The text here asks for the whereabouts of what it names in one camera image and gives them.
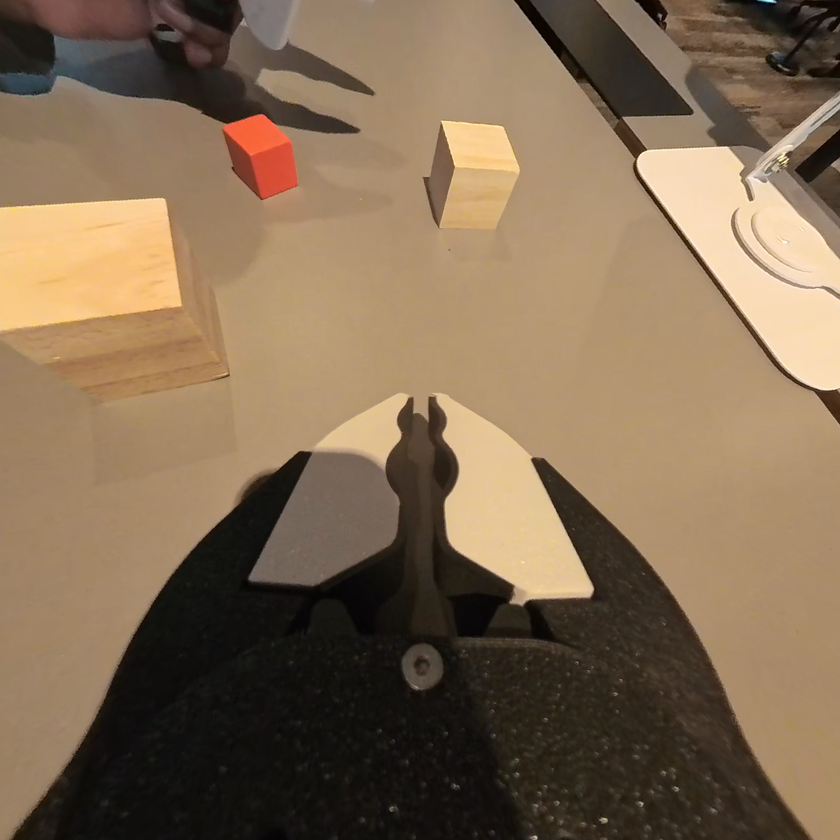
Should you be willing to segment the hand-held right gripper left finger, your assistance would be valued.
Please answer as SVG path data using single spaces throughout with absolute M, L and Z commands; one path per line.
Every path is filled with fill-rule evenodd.
M 260 587 L 378 611 L 408 580 L 414 398 L 352 416 L 315 444 L 248 576 Z

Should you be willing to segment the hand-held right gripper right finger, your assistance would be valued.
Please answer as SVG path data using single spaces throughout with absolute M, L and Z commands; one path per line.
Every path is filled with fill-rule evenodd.
M 590 599 L 594 585 L 530 453 L 451 396 L 428 398 L 440 492 L 435 578 L 447 597 Z

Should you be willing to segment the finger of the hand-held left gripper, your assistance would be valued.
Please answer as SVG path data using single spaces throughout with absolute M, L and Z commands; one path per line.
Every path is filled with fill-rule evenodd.
M 293 1 L 241 1 L 243 22 L 269 50 L 282 50 L 293 23 Z

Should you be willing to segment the red wooden cube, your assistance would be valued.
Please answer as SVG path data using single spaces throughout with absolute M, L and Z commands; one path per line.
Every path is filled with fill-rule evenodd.
M 236 175 L 262 200 L 298 186 L 291 140 L 265 114 L 223 126 Z

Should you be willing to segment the small light wooden cube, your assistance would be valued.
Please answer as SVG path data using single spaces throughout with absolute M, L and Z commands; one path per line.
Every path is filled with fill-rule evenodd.
M 519 173 L 518 160 L 504 127 L 442 121 L 427 179 L 437 226 L 497 228 Z

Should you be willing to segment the yellow box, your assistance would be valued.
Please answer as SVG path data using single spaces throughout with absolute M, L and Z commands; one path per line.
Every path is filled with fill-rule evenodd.
M 1 212 L 1 338 L 100 402 L 229 376 L 212 285 L 163 198 Z

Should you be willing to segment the person's left hand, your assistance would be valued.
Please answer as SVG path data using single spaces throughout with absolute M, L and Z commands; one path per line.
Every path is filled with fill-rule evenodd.
M 154 27 L 151 3 L 158 1 L 60 2 L 43 21 L 53 35 L 72 40 L 121 40 L 148 38 Z M 223 65 L 189 65 L 197 69 Z

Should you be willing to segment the white folding stand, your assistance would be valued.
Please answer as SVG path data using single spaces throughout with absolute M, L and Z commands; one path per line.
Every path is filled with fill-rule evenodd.
M 838 222 L 789 171 L 838 113 L 828 99 L 766 152 L 748 146 L 647 150 L 638 179 L 754 338 L 814 392 L 839 387 Z

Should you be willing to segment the black office chair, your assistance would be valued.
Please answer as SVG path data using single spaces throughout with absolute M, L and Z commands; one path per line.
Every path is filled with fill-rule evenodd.
M 838 75 L 838 1 L 777 2 L 781 24 L 793 44 L 769 53 L 766 63 L 769 67 L 787 77 L 795 77 L 802 69 L 802 61 L 815 52 L 825 49 L 829 67 L 814 67 L 807 71 L 812 77 L 835 77 Z

